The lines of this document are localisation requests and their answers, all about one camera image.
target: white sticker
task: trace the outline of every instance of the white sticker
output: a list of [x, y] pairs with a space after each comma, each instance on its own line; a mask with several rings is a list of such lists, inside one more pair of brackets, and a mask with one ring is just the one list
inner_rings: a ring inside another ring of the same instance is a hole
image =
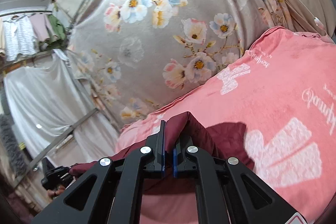
[[307, 222], [299, 213], [295, 213], [285, 224], [307, 224]]

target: floral curtain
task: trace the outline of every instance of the floral curtain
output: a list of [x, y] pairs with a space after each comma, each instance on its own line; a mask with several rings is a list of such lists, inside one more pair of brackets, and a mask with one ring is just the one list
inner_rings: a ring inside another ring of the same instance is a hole
[[268, 28], [293, 29], [284, 0], [93, 0], [84, 14], [73, 69], [120, 128], [204, 84]]

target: maroon garment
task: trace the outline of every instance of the maroon garment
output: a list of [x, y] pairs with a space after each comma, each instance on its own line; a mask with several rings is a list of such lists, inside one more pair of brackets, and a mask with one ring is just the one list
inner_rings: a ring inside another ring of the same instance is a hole
[[[244, 150], [245, 131], [246, 125], [241, 122], [225, 122], [205, 129], [190, 112], [184, 112], [171, 117], [167, 121], [165, 129], [165, 150], [168, 153], [172, 153], [174, 144], [179, 135], [188, 134], [192, 137], [195, 146], [206, 150], [213, 157], [227, 159], [234, 156], [242, 161], [248, 168], [253, 169], [254, 162], [248, 157]], [[113, 161], [123, 159], [127, 157], [130, 152], [145, 146], [145, 144], [146, 140], [134, 143], [109, 158]], [[70, 174], [73, 176], [81, 175], [95, 163], [96, 161], [74, 165], [70, 168]]]

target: maroon fabric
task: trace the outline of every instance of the maroon fabric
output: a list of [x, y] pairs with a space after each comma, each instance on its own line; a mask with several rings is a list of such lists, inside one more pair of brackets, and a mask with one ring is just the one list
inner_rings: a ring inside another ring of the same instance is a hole
[[[191, 136], [195, 146], [206, 150], [213, 157], [227, 159], [234, 156], [247, 167], [253, 169], [254, 162], [248, 157], [244, 150], [245, 131], [246, 125], [241, 122], [225, 122], [205, 129], [190, 112], [184, 112], [171, 117], [167, 121], [165, 129], [165, 150], [172, 153], [174, 144], [179, 135], [188, 134]], [[145, 143], [146, 140], [134, 143], [109, 158], [114, 161], [123, 159], [133, 150], [143, 147]], [[81, 175], [89, 170], [95, 163], [96, 161], [74, 165], [70, 168], [69, 173], [73, 176]], [[157, 185], [155, 180], [152, 180], [152, 182], [153, 185]]]

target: pink blanket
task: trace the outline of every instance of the pink blanket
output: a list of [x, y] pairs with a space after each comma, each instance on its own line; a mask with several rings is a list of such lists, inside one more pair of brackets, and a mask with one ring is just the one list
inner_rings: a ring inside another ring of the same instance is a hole
[[[118, 148], [185, 111], [204, 127], [243, 122], [255, 173], [313, 221], [336, 191], [335, 75], [336, 45], [274, 27], [203, 86], [126, 127]], [[147, 198], [141, 223], [197, 223], [194, 206], [193, 194]]]

